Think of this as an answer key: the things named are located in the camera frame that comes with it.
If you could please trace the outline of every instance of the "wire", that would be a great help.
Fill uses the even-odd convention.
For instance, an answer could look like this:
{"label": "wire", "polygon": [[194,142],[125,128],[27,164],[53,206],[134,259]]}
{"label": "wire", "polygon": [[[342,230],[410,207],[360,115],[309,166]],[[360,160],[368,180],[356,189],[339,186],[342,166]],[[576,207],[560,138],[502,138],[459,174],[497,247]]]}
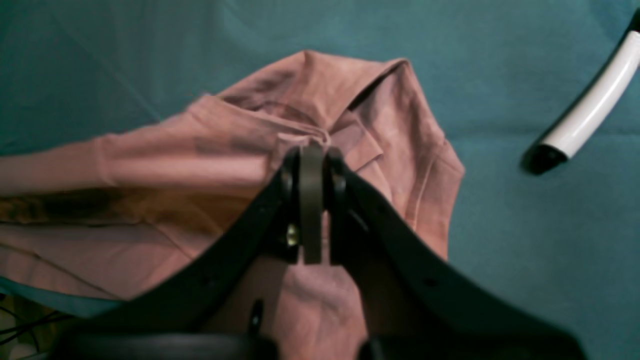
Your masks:
{"label": "wire", "polygon": [[[14,315],[14,316],[15,316],[15,314],[14,314],[14,313],[12,313],[11,311],[9,311],[9,310],[7,310],[7,309],[3,308],[3,310],[4,310],[4,311],[7,311],[8,313],[10,313],[10,314],[12,314],[12,315]],[[9,334],[9,333],[11,333],[11,332],[16,332],[16,333],[15,333],[14,335],[12,335],[12,336],[10,336],[10,337],[8,337],[8,338],[6,338],[6,339],[4,339],[4,340],[0,341],[0,346],[1,346],[1,345],[4,345],[4,344],[6,344],[6,343],[9,343],[11,340],[13,340],[13,339],[17,338],[18,336],[20,336],[20,335],[24,334],[25,332],[30,332],[30,333],[32,334],[32,336],[33,336],[32,329],[33,329],[34,327],[36,327],[36,326],[44,325],[44,324],[52,323],[52,322],[58,322],[58,321],[68,320],[68,319],[73,318],[73,316],[71,316],[71,315],[62,315],[62,316],[57,316],[57,317],[51,318],[52,316],[54,316],[54,315],[58,315],[58,314],[60,314],[60,312],[58,312],[58,311],[53,311],[52,313],[49,313],[48,315],[45,315],[45,316],[44,316],[44,317],[42,317],[41,319],[36,320],[36,321],[34,321],[34,322],[27,323],[27,324],[20,325],[20,326],[16,326],[16,327],[12,327],[11,329],[1,330],[1,331],[0,331],[0,335],[2,335],[2,334]],[[36,350],[39,352],[39,351],[40,351],[40,349],[39,349],[39,348],[40,348],[40,346],[39,346],[39,345],[37,344],[37,342],[35,341],[35,337],[33,338],[33,340],[34,340],[34,342],[36,343]]]}
{"label": "wire", "polygon": [[27,329],[27,328],[33,328],[35,326],[45,325],[45,324],[52,323],[52,322],[68,320],[68,319],[71,319],[71,318],[73,318],[73,316],[71,316],[71,315],[62,315],[62,316],[58,316],[58,317],[53,318],[53,319],[42,318],[42,319],[40,319],[38,321],[35,321],[35,322],[32,322],[32,323],[27,323],[27,324],[24,324],[24,325],[12,327],[11,329],[0,330],[0,335],[9,334],[11,332],[20,331],[20,330],[24,330],[24,329]]}
{"label": "wire", "polygon": [[[24,321],[21,317],[19,317],[16,313],[14,313],[13,311],[11,311],[11,310],[7,309],[7,308],[6,308],[6,307],[4,307],[4,306],[0,306],[0,310],[4,311],[5,313],[7,313],[7,314],[9,314],[9,315],[11,315],[11,316],[13,316],[16,320],[18,320],[18,321],[20,321],[20,322],[25,322],[25,321]],[[35,345],[35,347],[36,347],[36,351],[37,351],[37,352],[40,352],[40,344],[38,344],[38,339],[36,339],[36,335],[33,333],[33,330],[32,330],[31,328],[29,328],[29,330],[28,330],[28,331],[29,331],[29,335],[31,335],[31,338],[33,339],[33,344],[34,344],[34,345]]]}
{"label": "wire", "polygon": [[24,334],[25,332],[30,331],[32,328],[34,328],[34,327],[36,327],[38,325],[43,325],[43,324],[46,324],[46,323],[57,322],[57,321],[62,321],[62,320],[67,320],[67,319],[73,318],[73,316],[65,315],[65,316],[59,316],[57,318],[53,318],[53,319],[48,319],[47,320],[47,318],[50,317],[51,315],[53,315],[54,313],[57,313],[57,311],[45,316],[44,318],[42,318],[42,319],[40,319],[40,320],[38,320],[36,322],[31,323],[29,325],[23,325],[23,326],[16,327],[16,328],[13,328],[13,329],[7,329],[7,330],[11,330],[12,332],[17,330],[17,332],[13,336],[10,336],[9,338],[6,338],[3,341],[0,341],[0,346],[4,345],[6,343],[9,343],[11,340],[13,340],[13,339],[17,338],[18,336]]}

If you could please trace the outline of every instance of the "screw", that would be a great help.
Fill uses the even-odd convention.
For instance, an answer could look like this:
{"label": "screw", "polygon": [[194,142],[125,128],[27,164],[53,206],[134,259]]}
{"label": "screw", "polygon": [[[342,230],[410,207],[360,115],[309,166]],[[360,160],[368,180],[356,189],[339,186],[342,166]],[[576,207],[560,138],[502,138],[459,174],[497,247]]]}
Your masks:
{"label": "screw", "polygon": [[298,244],[298,228],[294,224],[289,224],[287,228],[287,246],[292,247]]}

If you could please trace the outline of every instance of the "teal fabric surface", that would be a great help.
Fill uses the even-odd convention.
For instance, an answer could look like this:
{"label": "teal fabric surface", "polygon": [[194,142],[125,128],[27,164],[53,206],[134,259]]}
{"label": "teal fabric surface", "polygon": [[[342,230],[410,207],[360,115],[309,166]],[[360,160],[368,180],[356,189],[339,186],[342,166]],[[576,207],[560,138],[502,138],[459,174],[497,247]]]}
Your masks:
{"label": "teal fabric surface", "polygon": [[82,318],[90,318],[120,305],[119,301],[90,299],[36,289],[2,277],[0,277],[0,293],[31,299],[52,309]]}
{"label": "teal fabric surface", "polygon": [[[301,49],[406,57],[467,168],[452,218],[451,263],[573,331],[591,359],[640,358],[640,75],[571,162],[541,177],[519,165],[606,63],[638,6],[0,2],[0,154],[160,121]],[[74,312],[62,305],[64,295],[19,293]],[[79,315],[105,309],[86,301]]]}

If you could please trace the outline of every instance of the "black metal bracket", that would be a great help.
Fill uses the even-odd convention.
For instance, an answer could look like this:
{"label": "black metal bracket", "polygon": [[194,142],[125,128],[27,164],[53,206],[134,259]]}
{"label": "black metal bracket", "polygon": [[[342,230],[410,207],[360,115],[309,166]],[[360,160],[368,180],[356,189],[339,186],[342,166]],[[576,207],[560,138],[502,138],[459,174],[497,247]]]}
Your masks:
{"label": "black metal bracket", "polygon": [[337,149],[291,150],[218,242],[136,300],[61,336],[54,359],[276,359],[259,336],[273,321],[286,266],[330,260],[360,290],[370,340],[360,359],[584,359],[567,332],[464,278],[350,171]]}

